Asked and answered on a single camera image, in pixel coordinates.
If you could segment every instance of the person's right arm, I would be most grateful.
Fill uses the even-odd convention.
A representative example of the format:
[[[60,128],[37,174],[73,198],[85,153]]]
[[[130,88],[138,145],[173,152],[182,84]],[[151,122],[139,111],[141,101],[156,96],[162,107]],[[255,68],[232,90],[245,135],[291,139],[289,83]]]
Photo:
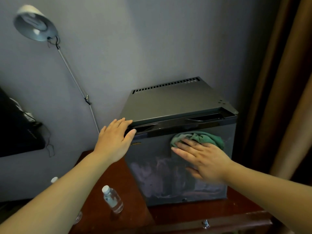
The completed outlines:
[[[254,201],[297,234],[312,233],[312,187],[248,169],[212,144],[183,140],[172,150],[191,162],[193,177],[225,183]]]

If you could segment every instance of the ventilation grille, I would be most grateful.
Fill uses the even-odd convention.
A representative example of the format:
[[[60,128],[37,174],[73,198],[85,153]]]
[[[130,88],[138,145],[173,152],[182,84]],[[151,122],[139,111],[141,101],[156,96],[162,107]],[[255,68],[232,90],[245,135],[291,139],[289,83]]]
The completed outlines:
[[[133,90],[132,94],[135,94],[135,93],[138,93],[141,91],[145,91],[145,90],[152,90],[152,89],[159,88],[159,87],[166,87],[166,86],[175,85],[175,84],[188,84],[188,83],[194,83],[197,81],[200,81],[200,79],[198,77],[183,79],[183,80],[169,82],[169,83],[165,83],[165,84],[161,84],[161,85],[155,85],[155,86],[150,86],[150,87],[146,87],[146,88],[142,88],[142,89]]]

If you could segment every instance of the hand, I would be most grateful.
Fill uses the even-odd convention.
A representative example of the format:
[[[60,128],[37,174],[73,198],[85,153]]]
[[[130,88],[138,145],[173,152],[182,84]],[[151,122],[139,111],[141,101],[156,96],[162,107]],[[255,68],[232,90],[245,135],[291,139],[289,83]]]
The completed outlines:
[[[129,149],[136,133],[136,129],[133,129],[123,137],[131,123],[132,120],[126,121],[122,118],[118,121],[113,120],[108,127],[104,126],[93,153],[105,156],[110,164],[121,159]]]
[[[171,149],[197,167],[197,169],[186,168],[193,177],[210,183],[225,183],[229,166],[235,162],[213,144],[200,144],[188,139],[182,139],[182,141],[188,145],[178,142],[176,143],[178,148],[172,147]]]

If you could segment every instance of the person's left hand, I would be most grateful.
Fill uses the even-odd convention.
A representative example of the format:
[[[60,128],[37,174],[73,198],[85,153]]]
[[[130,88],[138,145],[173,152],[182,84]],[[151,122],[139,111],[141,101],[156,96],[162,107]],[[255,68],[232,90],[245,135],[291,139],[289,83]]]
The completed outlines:
[[[136,129],[133,129],[123,137],[128,125],[131,123],[132,120],[126,121],[125,118],[122,118],[118,121],[115,119],[108,127],[104,126],[99,134],[93,153],[104,156],[109,163],[121,159],[129,149],[136,133]]]

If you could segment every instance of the microfiber cloth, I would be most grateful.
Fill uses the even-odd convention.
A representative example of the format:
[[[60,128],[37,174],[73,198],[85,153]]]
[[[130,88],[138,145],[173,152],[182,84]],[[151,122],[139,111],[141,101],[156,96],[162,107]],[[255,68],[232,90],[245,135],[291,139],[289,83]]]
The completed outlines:
[[[170,145],[172,147],[176,147],[175,145],[176,142],[181,142],[181,139],[189,139],[189,140],[194,140],[197,141],[198,143],[211,143],[214,144],[216,146],[218,146],[220,149],[224,149],[224,142],[221,139],[221,137],[216,136],[216,135],[212,135],[203,131],[189,131],[189,132],[183,132],[183,133],[179,133],[176,134],[171,142]]]

